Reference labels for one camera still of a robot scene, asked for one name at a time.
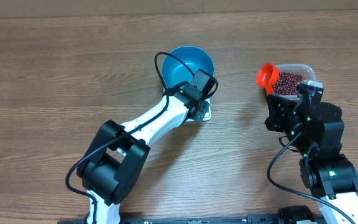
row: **clear plastic container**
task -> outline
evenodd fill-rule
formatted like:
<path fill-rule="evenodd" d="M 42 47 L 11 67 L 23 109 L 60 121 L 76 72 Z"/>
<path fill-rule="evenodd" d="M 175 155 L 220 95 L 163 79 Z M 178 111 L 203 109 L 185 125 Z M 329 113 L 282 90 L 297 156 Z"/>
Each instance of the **clear plastic container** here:
<path fill-rule="evenodd" d="M 285 64 L 285 65 L 276 65 L 278 71 L 280 72 L 292 72 L 299 75 L 303 75 L 305 80 L 313 80 L 317 82 L 316 75 L 314 74 L 313 69 L 309 65 L 305 64 Z M 289 100 L 299 100 L 299 97 L 296 95 L 279 95 Z"/>

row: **wooden table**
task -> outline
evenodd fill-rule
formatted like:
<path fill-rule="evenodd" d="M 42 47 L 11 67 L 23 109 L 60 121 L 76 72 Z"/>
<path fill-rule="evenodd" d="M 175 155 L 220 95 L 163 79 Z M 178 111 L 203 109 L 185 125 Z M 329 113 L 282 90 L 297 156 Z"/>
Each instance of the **wooden table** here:
<path fill-rule="evenodd" d="M 154 55 L 182 45 L 214 60 L 220 85 L 212 120 L 184 124 L 152 147 L 123 216 L 318 210 L 266 178 L 282 134 L 264 126 L 255 74 L 265 62 L 314 69 L 323 100 L 342 107 L 342 151 L 358 171 L 358 11 L 0 20 L 0 223 L 83 218 L 88 199 L 66 189 L 68 169 L 103 122 L 132 120 L 159 101 Z M 272 176 L 309 192 L 299 158 L 284 153 Z M 72 182 L 80 187 L 79 178 Z"/>

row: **blue plastic bowl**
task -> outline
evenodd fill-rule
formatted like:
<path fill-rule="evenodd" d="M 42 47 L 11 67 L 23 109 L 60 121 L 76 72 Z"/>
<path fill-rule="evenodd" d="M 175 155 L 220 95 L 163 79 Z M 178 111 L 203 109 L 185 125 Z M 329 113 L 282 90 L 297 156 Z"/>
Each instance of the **blue plastic bowl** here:
<path fill-rule="evenodd" d="M 193 46 L 183 46 L 172 50 L 170 53 L 189 66 L 194 74 L 199 69 L 202 69 L 210 75 L 214 75 L 214 63 L 211 57 L 203 49 Z M 166 56 L 162 62 L 162 77 L 167 84 L 167 87 L 173 87 L 183 81 L 190 82 L 193 78 L 186 67 L 169 56 Z"/>

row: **red beans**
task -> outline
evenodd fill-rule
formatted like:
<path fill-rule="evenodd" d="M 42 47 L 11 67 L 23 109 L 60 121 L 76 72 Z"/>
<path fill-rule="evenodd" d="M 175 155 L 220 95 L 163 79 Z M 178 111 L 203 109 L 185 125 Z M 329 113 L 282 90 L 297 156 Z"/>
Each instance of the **red beans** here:
<path fill-rule="evenodd" d="M 302 82 L 303 79 L 305 79 L 303 75 L 280 72 L 280 77 L 273 86 L 273 91 L 278 95 L 296 95 L 298 83 Z"/>

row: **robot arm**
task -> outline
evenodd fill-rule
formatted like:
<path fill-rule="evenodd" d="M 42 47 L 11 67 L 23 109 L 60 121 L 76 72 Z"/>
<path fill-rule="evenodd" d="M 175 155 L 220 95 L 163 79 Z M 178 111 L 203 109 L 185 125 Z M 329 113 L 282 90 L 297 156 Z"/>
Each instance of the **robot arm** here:
<path fill-rule="evenodd" d="M 121 125 L 109 120 L 100 127 L 76 172 L 87 193 L 93 197 L 87 223 L 119 223 L 119 204 L 133 189 L 150 146 L 187 119 L 202 122 L 209 107 L 205 99 L 211 95 L 208 93 L 215 84 L 216 79 L 200 69 L 191 82 L 167 89 L 167 95 L 142 116 Z M 108 149 L 121 153 L 122 162 L 107 154 Z"/>
<path fill-rule="evenodd" d="M 321 83 L 304 80 L 298 85 L 299 102 L 269 95 L 265 124 L 269 131 L 284 132 L 289 141 L 302 132 L 292 145 L 303 157 L 299 165 L 305 187 L 313 197 L 329 202 L 358 223 L 358 175 L 346 156 L 340 154 L 342 111 L 320 102 L 323 91 Z M 326 223 L 350 223 L 331 207 L 320 202 L 318 206 Z M 310 222 L 304 217 L 292 221 Z"/>

